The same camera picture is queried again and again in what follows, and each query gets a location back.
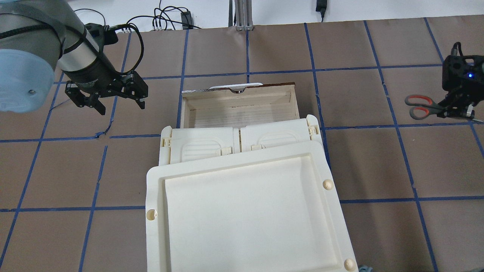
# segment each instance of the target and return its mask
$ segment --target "white plastic lid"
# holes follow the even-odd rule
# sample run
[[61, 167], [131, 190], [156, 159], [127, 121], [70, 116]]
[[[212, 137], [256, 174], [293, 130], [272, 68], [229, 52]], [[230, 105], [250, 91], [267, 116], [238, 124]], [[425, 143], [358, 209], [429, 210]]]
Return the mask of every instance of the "white plastic lid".
[[357, 269], [317, 141], [152, 168], [148, 271]]

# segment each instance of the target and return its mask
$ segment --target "red scissor handle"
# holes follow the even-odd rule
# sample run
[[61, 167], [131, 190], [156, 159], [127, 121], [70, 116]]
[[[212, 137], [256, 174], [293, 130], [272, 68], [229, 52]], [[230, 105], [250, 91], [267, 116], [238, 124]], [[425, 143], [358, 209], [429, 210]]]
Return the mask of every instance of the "red scissor handle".
[[[415, 114], [416, 110], [421, 110], [421, 111], [425, 112], [425, 115], [420, 115], [420, 116], [416, 115]], [[425, 108], [425, 107], [422, 107], [422, 106], [415, 106], [415, 107], [410, 109], [410, 117], [414, 118], [415, 120], [423, 120], [423, 119], [427, 118], [429, 115], [430, 115], [430, 111], [428, 110], [428, 108]]]
[[425, 95], [420, 95], [420, 94], [413, 94], [413, 95], [409, 95], [405, 98], [405, 104], [409, 105], [409, 106], [421, 106], [422, 103], [414, 103], [414, 102], [410, 102], [410, 99], [412, 98], [418, 98], [418, 99], [424, 99], [425, 101], [428, 102], [428, 105], [429, 106], [433, 106], [435, 105], [436, 103], [432, 100], [432, 98], [428, 97], [428, 96], [425, 96]]

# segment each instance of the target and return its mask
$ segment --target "power adapter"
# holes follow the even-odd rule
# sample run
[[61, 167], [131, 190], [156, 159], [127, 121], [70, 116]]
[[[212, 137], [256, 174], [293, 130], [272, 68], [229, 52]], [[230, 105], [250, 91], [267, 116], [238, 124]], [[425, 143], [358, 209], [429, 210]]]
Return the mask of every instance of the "power adapter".
[[193, 29], [193, 19], [190, 11], [182, 12], [181, 15], [183, 29]]

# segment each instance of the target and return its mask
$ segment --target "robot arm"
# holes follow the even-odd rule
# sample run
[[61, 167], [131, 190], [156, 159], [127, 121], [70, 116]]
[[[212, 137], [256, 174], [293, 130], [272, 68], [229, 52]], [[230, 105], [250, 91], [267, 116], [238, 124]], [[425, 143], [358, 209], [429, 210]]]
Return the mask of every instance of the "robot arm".
[[436, 114], [441, 118], [483, 122], [475, 119], [474, 107], [484, 100], [484, 56], [464, 56], [460, 42], [455, 43], [442, 65], [442, 88], [447, 94], [439, 103], [424, 95], [409, 95], [405, 103], [414, 106], [410, 109], [410, 116], [422, 120]]
[[[103, 53], [118, 41], [115, 31], [131, 28], [140, 38], [141, 55], [133, 69], [118, 72]], [[148, 86], [134, 69], [143, 42], [134, 25], [84, 24], [64, 0], [0, 0], [0, 110], [38, 109], [59, 66], [71, 81], [66, 94], [78, 107], [106, 108], [99, 98], [120, 96], [144, 109]]]

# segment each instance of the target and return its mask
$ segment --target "plastic hinge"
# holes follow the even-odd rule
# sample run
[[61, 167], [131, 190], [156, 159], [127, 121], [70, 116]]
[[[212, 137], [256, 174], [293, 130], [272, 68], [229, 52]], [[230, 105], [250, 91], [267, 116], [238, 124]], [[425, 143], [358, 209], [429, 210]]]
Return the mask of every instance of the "plastic hinge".
[[231, 147], [225, 147], [220, 149], [220, 155], [229, 155], [232, 154], [232, 148]]
[[319, 130], [318, 130], [318, 127], [317, 126], [308, 126], [307, 127], [307, 130], [309, 132], [309, 138], [311, 140], [313, 140], [313, 137], [316, 136], [316, 135], [319, 135]]
[[259, 150], [259, 149], [262, 149], [262, 145], [252, 145], [250, 147], [250, 150], [254, 151], [254, 150]]
[[171, 147], [171, 138], [163, 138], [162, 147]]

